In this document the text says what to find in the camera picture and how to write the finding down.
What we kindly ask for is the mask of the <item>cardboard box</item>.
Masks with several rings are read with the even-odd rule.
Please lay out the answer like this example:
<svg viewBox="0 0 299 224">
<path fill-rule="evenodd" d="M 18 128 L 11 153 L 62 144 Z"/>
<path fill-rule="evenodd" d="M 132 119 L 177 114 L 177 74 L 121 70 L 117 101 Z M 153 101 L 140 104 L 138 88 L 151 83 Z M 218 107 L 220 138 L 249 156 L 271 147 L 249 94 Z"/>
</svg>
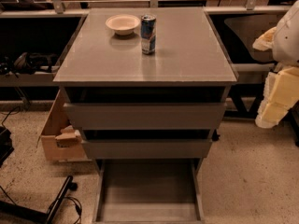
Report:
<svg viewBox="0 0 299 224">
<path fill-rule="evenodd" d="M 86 161 L 78 130 L 71 125 L 64 111 L 64 97 L 60 92 L 53 102 L 40 135 L 47 161 Z"/>
</svg>

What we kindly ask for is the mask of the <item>grey middle drawer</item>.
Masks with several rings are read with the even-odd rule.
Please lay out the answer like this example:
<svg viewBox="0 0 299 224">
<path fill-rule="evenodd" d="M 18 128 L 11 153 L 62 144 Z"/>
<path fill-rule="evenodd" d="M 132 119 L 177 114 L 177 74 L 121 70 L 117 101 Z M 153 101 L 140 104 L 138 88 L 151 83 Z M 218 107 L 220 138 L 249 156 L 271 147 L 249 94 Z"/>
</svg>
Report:
<svg viewBox="0 0 299 224">
<path fill-rule="evenodd" d="M 207 156 L 209 130 L 89 130 L 82 145 L 91 159 L 199 159 Z"/>
</svg>

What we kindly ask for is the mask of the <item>grey bottom drawer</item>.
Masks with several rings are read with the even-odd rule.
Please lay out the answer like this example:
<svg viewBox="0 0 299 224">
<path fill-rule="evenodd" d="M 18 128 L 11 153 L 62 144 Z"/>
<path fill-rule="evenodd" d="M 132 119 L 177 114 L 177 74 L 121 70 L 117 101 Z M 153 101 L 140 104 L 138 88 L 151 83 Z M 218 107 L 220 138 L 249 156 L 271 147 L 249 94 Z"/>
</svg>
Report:
<svg viewBox="0 0 299 224">
<path fill-rule="evenodd" d="M 99 161 L 93 224 L 206 224 L 190 160 Z"/>
</svg>

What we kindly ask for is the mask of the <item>black box at left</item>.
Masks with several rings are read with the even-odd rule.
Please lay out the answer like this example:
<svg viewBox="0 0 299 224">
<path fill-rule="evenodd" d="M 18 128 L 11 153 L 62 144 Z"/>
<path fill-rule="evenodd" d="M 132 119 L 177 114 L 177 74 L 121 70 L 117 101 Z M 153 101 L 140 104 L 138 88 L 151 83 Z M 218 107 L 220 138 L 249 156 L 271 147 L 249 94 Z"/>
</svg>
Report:
<svg viewBox="0 0 299 224">
<path fill-rule="evenodd" d="M 13 152 L 11 132 L 5 127 L 0 127 L 0 167 L 6 158 Z"/>
</svg>

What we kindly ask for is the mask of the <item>white bowl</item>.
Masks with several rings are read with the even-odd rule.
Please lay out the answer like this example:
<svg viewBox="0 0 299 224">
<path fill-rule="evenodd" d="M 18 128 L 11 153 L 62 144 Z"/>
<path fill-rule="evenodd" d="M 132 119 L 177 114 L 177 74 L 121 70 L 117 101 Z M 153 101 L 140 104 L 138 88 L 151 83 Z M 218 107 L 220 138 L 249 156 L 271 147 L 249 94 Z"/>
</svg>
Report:
<svg viewBox="0 0 299 224">
<path fill-rule="evenodd" d="M 140 19 L 134 15 L 114 15 L 106 20 L 106 26 L 116 35 L 130 35 L 140 24 Z"/>
</svg>

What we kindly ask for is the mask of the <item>blue energy drink can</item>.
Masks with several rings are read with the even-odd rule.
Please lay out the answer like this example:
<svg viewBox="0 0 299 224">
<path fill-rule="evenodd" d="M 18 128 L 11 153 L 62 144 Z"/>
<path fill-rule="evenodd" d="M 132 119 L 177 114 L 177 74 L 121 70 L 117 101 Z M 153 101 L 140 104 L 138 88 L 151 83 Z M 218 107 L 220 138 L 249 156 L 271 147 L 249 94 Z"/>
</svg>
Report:
<svg viewBox="0 0 299 224">
<path fill-rule="evenodd" d="M 155 51 L 156 42 L 156 17 L 145 14 L 141 17 L 141 48 L 144 54 Z"/>
</svg>

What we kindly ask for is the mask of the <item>grey drawer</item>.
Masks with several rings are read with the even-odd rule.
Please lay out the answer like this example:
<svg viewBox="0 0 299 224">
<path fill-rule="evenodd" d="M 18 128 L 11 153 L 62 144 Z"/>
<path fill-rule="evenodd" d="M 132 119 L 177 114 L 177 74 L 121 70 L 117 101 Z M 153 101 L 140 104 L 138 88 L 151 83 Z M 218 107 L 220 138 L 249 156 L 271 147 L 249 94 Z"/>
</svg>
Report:
<svg viewBox="0 0 299 224">
<path fill-rule="evenodd" d="M 76 128 L 83 130 L 217 129 L 226 104 L 219 103 L 65 103 Z"/>
<path fill-rule="evenodd" d="M 93 224 L 206 224 L 190 160 L 99 161 Z"/>
<path fill-rule="evenodd" d="M 199 159 L 207 156 L 209 130 L 89 130 L 82 145 L 91 159 Z"/>
</svg>

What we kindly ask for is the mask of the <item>black headset on shelf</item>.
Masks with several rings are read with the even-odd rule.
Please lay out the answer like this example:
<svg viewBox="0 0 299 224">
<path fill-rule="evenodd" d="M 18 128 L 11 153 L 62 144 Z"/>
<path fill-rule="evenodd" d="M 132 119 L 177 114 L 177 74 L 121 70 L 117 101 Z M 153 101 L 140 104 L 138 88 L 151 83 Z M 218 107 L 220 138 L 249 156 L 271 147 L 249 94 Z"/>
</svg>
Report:
<svg viewBox="0 0 299 224">
<path fill-rule="evenodd" d="M 57 61 L 58 56 L 55 53 L 24 52 L 15 61 L 7 56 L 2 56 L 0 58 L 0 75 L 50 73 Z"/>
</svg>

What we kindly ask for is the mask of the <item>grey top drawer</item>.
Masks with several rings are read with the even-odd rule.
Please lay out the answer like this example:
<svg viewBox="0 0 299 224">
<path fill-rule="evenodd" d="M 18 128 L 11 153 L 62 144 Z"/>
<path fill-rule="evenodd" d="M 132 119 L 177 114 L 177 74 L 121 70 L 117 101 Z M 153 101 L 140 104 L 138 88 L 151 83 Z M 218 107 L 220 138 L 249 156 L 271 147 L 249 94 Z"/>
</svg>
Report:
<svg viewBox="0 0 299 224">
<path fill-rule="evenodd" d="M 65 103 L 76 128 L 83 130 L 217 129 L 226 104 L 219 103 Z"/>
</svg>

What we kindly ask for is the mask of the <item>grey drawer cabinet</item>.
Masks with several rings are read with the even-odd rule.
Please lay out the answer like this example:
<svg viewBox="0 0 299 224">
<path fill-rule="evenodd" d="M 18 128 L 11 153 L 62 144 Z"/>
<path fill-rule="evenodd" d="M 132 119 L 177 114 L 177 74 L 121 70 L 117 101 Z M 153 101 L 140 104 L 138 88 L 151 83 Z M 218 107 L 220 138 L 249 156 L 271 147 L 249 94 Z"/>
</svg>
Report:
<svg viewBox="0 0 299 224">
<path fill-rule="evenodd" d="M 89 11 L 54 81 L 65 103 L 225 103 L 236 75 L 205 11 L 153 8 L 156 49 L 141 35 L 115 35 L 106 20 L 118 8 Z"/>
</svg>

